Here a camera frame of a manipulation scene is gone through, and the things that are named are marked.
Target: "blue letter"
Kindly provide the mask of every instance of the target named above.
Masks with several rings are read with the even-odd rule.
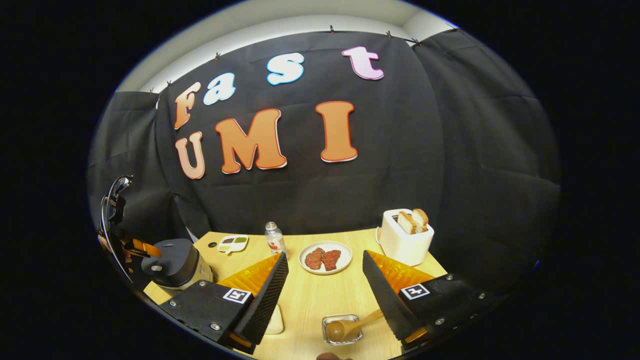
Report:
[[[305,68],[300,65],[304,61],[305,57],[300,53],[276,56],[267,63],[267,70],[276,73],[267,75],[267,81],[271,85],[277,85],[298,80],[305,71]]]
[[[206,105],[214,104],[218,100],[227,100],[236,92],[234,79],[236,76],[232,72],[226,72],[211,80],[207,88],[209,91],[204,95]]]

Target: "bread slice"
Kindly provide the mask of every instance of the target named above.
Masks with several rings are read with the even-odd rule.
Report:
[[[418,226],[415,227],[415,233],[416,234],[426,233],[426,231],[427,231],[427,225],[422,225],[422,226],[418,225]]]
[[[411,212],[411,218],[416,224],[418,224],[418,226],[424,226],[429,223],[429,218],[422,209],[413,209]]]
[[[400,211],[400,214],[398,214],[398,225],[400,225],[400,227],[402,227],[402,230],[404,230],[407,234],[415,234],[415,228],[417,227],[417,224],[404,211]]]

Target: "bottle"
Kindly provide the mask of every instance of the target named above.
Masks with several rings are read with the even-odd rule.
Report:
[[[276,223],[270,221],[264,226],[264,228],[266,229],[264,236],[267,238],[267,245],[271,248],[271,253],[278,254],[280,252],[284,252],[286,255],[287,248],[284,246],[284,238],[282,237],[282,232]]]

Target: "wooden spoon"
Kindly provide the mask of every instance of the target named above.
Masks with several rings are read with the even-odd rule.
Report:
[[[334,343],[351,340],[360,328],[373,320],[382,317],[382,310],[378,309],[359,322],[336,320],[326,324],[326,337]]]

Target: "meat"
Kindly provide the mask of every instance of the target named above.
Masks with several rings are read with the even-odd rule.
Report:
[[[326,271],[335,270],[335,264],[340,258],[340,250],[331,250],[322,255],[322,262]]]
[[[323,254],[323,249],[317,248],[316,250],[313,250],[312,252],[307,254],[307,257],[305,258],[305,264],[307,264],[310,269],[319,270]]]

